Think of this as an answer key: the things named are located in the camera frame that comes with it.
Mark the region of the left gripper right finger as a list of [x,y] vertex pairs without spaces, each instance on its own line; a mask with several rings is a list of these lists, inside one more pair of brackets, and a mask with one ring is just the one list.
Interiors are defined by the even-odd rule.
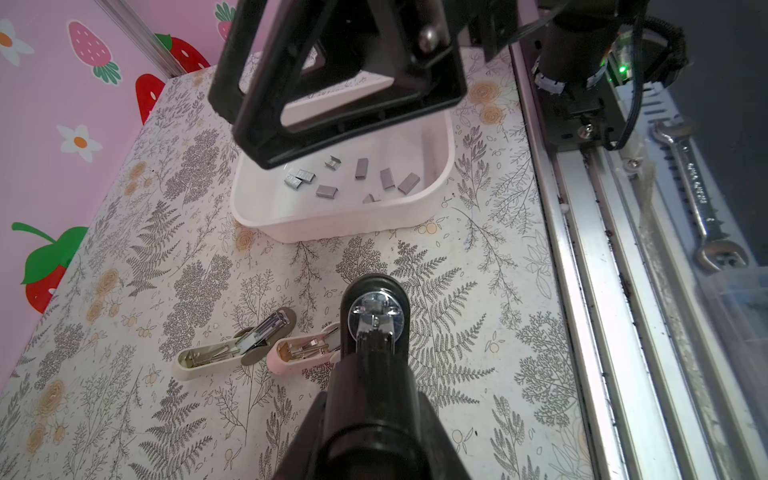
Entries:
[[425,453],[428,474],[426,479],[464,479],[470,475],[452,446],[434,407],[427,396],[419,392],[419,443]]

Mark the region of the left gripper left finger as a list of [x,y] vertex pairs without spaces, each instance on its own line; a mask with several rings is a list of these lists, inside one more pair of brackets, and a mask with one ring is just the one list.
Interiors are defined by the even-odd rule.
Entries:
[[328,394],[321,392],[310,406],[273,479],[329,479],[327,405]]

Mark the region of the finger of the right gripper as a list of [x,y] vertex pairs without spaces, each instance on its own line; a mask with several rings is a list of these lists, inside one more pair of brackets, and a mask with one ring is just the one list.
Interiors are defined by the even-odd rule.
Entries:
[[[442,111],[466,93],[457,44],[466,19],[457,1],[282,1],[242,90],[266,7],[238,3],[208,96],[235,143],[265,170]],[[289,103],[361,72],[392,82],[293,125],[282,122]]]

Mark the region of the black stapler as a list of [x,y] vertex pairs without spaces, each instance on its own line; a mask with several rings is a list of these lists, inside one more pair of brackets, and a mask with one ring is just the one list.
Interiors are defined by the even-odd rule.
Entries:
[[345,290],[341,353],[327,390],[322,479],[426,479],[420,400],[408,365],[411,306],[385,274]]

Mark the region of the pink mini stapler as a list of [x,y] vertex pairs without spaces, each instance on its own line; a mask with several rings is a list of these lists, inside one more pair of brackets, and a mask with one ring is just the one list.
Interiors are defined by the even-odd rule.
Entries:
[[266,356],[269,371],[276,375],[300,372],[341,359],[340,323],[325,326],[319,333],[285,337]]

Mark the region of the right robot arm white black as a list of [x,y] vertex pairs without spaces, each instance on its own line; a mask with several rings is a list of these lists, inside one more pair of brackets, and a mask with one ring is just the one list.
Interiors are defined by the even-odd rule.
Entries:
[[[672,81],[688,63],[682,31],[643,1],[545,1],[522,23],[514,1],[286,1],[250,86],[240,80],[266,5],[238,4],[208,99],[235,143],[273,169],[343,141],[458,105],[468,87],[460,48],[486,60],[523,39],[531,78],[553,101],[553,124],[588,126],[609,150],[626,145],[646,81]],[[389,87],[293,126],[285,107],[360,72]]]

